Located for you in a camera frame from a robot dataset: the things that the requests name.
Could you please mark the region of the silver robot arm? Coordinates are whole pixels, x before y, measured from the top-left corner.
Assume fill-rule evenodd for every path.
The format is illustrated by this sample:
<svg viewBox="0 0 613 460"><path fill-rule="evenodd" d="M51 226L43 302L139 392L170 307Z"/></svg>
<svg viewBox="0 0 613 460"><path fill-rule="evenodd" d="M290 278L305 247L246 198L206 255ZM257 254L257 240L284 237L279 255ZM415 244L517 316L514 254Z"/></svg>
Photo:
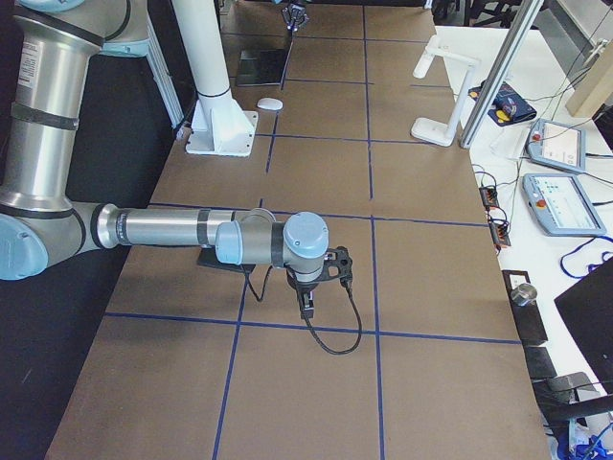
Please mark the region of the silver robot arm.
<svg viewBox="0 0 613 460"><path fill-rule="evenodd" d="M270 263L298 272L298 290L318 283L321 256L302 256L289 232L306 221L277 223L250 212L148 209L158 172L137 156L114 154L92 175L91 198L66 194L90 60L115 61L118 71L100 102L122 111L107 146L132 131L143 110L128 105L127 77L146 67L166 106L176 96L144 1L19 1L14 18L24 34L11 105L11 134L1 183L1 278L20 282L93 250L117 246L212 247L225 263Z"/></svg>

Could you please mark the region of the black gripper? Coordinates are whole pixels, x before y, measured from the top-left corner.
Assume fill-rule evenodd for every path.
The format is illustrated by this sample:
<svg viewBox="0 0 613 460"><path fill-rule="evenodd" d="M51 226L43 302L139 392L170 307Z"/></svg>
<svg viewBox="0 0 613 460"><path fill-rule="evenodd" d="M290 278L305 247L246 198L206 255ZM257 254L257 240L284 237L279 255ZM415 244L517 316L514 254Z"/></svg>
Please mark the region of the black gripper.
<svg viewBox="0 0 613 460"><path fill-rule="evenodd" d="M305 3L289 2L282 9L282 17L290 33L298 32L309 20L307 6Z"/></svg>
<svg viewBox="0 0 613 460"><path fill-rule="evenodd" d="M301 317L312 318L314 315L312 291L318 287L318 284L316 282L299 281L297 274L290 267L287 267L285 272L288 285L296 292Z"/></svg>

